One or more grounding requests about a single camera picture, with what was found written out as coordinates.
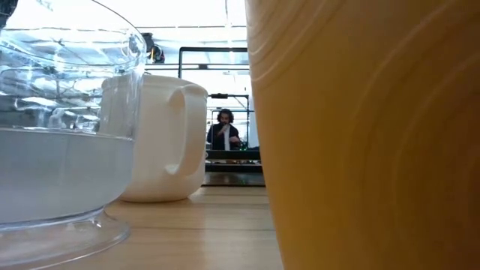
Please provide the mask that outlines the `white ceramic mug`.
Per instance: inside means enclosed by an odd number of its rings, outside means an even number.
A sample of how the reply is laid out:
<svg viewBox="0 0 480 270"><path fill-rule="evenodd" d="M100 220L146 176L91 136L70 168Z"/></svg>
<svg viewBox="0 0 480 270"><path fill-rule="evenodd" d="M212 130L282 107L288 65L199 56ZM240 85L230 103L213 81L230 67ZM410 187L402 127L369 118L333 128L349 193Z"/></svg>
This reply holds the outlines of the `white ceramic mug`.
<svg viewBox="0 0 480 270"><path fill-rule="evenodd" d="M187 80L144 75L102 83L100 132L133 128L132 180L121 200L183 200L203 183L206 161L207 91Z"/></svg>

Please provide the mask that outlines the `orange plastic cup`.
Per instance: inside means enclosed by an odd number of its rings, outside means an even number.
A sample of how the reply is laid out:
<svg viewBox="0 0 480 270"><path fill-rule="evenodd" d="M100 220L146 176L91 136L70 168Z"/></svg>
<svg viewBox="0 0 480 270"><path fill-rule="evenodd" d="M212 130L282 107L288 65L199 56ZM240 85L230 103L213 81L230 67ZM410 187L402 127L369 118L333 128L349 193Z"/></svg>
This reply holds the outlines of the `orange plastic cup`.
<svg viewBox="0 0 480 270"><path fill-rule="evenodd" d="M480 270L480 0L245 0L283 270Z"/></svg>

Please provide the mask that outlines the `person in dark top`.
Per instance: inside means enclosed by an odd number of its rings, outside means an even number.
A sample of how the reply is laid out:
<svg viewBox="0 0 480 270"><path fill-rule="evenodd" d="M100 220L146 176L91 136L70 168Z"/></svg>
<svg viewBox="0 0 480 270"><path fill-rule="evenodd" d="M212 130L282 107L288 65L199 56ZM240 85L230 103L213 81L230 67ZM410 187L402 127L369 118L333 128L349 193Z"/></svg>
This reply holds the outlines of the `person in dark top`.
<svg viewBox="0 0 480 270"><path fill-rule="evenodd" d="M229 109L222 109L217 114L217 124L209 129L206 141L212 150L235 151L240 149L239 131L233 126L234 116Z"/></svg>

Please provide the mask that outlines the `wooden shelf black metal frame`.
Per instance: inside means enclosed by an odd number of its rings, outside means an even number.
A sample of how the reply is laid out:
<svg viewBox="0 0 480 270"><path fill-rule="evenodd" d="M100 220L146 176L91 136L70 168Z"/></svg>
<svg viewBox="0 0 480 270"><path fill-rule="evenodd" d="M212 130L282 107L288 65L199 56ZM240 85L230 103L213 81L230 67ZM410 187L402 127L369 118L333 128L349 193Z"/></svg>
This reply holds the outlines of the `wooden shelf black metal frame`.
<svg viewBox="0 0 480 270"><path fill-rule="evenodd" d="M251 90L248 53L245 47L183 46L178 54L178 77L205 86L215 93L249 95L250 135L246 151L212 150L207 142L207 164L261 164ZM264 187L263 173L206 172L205 186Z"/></svg>

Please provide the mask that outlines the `black aluminium table frame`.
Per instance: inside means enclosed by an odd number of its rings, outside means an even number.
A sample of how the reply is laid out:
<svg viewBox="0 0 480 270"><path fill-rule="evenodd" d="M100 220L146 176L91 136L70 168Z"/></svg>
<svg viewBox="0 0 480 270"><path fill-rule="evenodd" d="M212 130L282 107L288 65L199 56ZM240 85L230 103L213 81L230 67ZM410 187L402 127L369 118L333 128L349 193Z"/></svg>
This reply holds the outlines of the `black aluminium table frame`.
<svg viewBox="0 0 480 270"><path fill-rule="evenodd" d="M205 171L210 173L262 173L261 164L250 163L207 163Z"/></svg>

